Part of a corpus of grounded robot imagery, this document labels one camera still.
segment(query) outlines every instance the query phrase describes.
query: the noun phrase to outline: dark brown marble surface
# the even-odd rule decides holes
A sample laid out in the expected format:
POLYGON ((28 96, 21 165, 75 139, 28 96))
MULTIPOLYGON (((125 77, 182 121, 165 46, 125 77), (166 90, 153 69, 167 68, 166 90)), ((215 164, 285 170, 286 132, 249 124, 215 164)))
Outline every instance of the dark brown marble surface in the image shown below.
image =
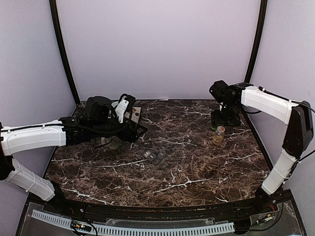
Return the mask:
POLYGON ((137 101, 140 124, 148 132, 115 150, 92 143, 60 147, 46 178, 58 182, 69 199, 119 206, 183 207, 254 197, 269 174, 267 163, 242 117, 227 127, 224 145, 212 143, 211 100, 137 101), (165 158, 154 166, 143 154, 165 158))

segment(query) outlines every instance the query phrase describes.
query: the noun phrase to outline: white wall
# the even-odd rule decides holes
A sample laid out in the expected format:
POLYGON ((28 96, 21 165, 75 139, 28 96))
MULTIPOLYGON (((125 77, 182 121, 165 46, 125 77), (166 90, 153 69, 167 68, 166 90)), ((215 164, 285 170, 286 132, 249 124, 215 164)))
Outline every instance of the white wall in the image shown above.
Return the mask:
POLYGON ((59 0, 81 100, 209 99, 243 81, 259 0, 59 0))
MULTIPOLYGON (((0 121, 28 125, 68 116, 75 108, 64 74, 49 1, 0 4, 0 121)), ((52 148, 14 155, 42 176, 52 148)), ((0 235, 15 235, 27 194, 0 182, 0 235)))
MULTIPOLYGON (((315 106, 315 1, 269 1, 252 83, 315 106)), ((251 116, 275 163, 286 127, 268 115, 251 116)), ((313 141, 306 151, 315 148, 313 141)), ((315 235, 315 156, 301 164, 287 183, 308 235, 315 235)))

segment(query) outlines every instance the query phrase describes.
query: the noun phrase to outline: transparent container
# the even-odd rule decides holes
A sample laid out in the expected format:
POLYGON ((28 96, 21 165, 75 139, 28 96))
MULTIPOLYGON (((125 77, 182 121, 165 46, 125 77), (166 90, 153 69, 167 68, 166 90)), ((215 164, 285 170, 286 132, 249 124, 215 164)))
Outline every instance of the transparent container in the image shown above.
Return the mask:
POLYGON ((224 132, 225 128, 223 126, 218 126, 217 130, 215 131, 215 134, 213 136, 213 143, 215 145, 219 145, 223 142, 224 140, 224 132))

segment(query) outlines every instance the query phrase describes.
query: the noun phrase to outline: transparent bottle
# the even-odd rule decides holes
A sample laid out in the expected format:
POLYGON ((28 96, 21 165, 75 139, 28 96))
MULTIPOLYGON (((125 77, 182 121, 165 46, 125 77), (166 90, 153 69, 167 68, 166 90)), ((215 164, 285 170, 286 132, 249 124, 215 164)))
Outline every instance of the transparent bottle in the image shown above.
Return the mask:
POLYGON ((224 132, 225 132, 225 128, 223 126, 218 126, 215 134, 213 136, 213 143, 215 145, 219 145, 223 142, 224 139, 224 132))

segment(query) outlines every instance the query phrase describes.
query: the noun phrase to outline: black frame pole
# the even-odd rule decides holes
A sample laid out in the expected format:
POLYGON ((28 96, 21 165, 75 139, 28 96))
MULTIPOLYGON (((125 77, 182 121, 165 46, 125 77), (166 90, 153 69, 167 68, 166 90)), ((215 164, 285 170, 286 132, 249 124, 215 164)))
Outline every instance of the black frame pole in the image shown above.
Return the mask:
POLYGON ((254 71, 254 67, 255 67, 255 63, 256 63, 256 59, 258 55, 258 49, 259 49, 259 45, 261 41, 262 30, 264 28, 264 23, 265 23, 267 2, 268 0, 261 0, 260 2, 260 10, 259 10, 256 34, 255 34, 254 44, 252 46, 252 54, 251 54, 250 62, 248 64, 246 76, 244 79, 244 82, 247 82, 247 83, 251 82, 252 73, 254 71))
POLYGON ((81 101, 79 98, 77 88, 75 87, 75 83, 73 80, 73 76, 72 76, 69 61, 68 61, 68 57, 67 57, 64 43, 63 43, 63 35, 62 35, 62 31, 61 31, 61 26, 60 26, 56 0, 49 0, 49 4, 50 4, 51 16, 53 19, 56 39, 57 39, 57 43, 58 43, 58 47, 59 47, 59 53, 61 56, 61 60, 63 61, 63 67, 64 67, 65 75, 67 77, 73 99, 74 99, 76 105, 79 105, 81 101))

